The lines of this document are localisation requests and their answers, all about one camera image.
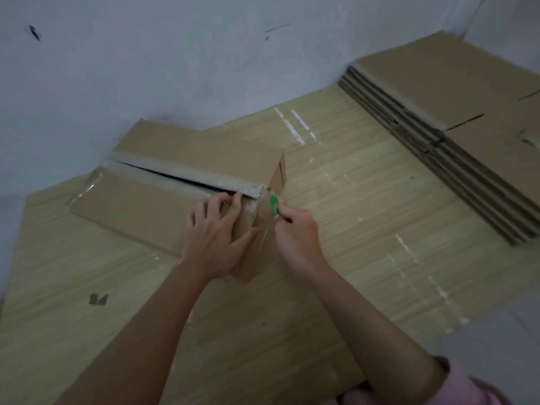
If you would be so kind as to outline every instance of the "pink clothing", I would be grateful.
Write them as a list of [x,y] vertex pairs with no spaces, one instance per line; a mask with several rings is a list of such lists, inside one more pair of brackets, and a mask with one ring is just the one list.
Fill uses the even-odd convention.
[[[436,357],[444,367],[448,368],[448,376],[441,389],[425,405],[511,405],[510,400],[497,388],[488,383],[467,376],[457,365],[446,358]],[[380,405],[377,395],[366,384],[347,391],[342,405]],[[338,405],[331,399],[322,405]]]

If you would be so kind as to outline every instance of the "hand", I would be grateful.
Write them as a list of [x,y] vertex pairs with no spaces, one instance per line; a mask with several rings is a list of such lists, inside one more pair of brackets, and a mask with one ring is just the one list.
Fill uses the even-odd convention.
[[319,225],[311,212],[287,206],[278,198],[279,215],[275,217],[275,241],[278,250],[302,279],[329,268],[319,241]]
[[[242,211],[241,199],[241,193],[233,197],[219,193],[197,202],[195,210],[187,216],[183,263],[193,264],[197,270],[203,271],[207,280],[232,272],[255,238],[258,229],[251,228],[241,238],[231,242],[233,225]],[[231,204],[231,208],[221,217],[223,203]]]

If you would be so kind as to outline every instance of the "left hand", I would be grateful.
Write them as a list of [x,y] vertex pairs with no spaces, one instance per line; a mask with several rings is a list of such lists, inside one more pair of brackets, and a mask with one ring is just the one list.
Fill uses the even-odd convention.
[[[240,257],[255,238],[258,229],[251,228],[241,238],[232,241],[233,225],[240,216],[242,194],[233,197],[218,193],[200,200],[187,216],[187,233],[182,253],[183,263],[193,264],[203,271],[207,280],[223,277],[233,271]],[[231,208],[221,217],[221,204]]]

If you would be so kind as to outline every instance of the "pink sleeve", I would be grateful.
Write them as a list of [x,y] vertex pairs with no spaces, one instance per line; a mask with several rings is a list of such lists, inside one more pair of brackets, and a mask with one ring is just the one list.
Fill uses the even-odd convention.
[[448,376],[426,405],[511,405],[510,400],[497,388],[470,378],[446,358],[436,357],[436,360],[448,368]]

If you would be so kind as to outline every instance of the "stack of flattened cardboard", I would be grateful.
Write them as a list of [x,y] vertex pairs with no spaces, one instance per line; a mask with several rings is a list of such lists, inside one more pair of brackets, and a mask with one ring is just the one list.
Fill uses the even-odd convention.
[[440,32],[339,85],[510,244],[540,234],[540,76]]
[[283,149],[140,120],[70,207],[109,230],[181,255],[186,216],[196,202],[223,191],[241,192],[232,239],[260,228],[234,272],[247,281],[273,219],[268,190],[280,194],[286,179]]

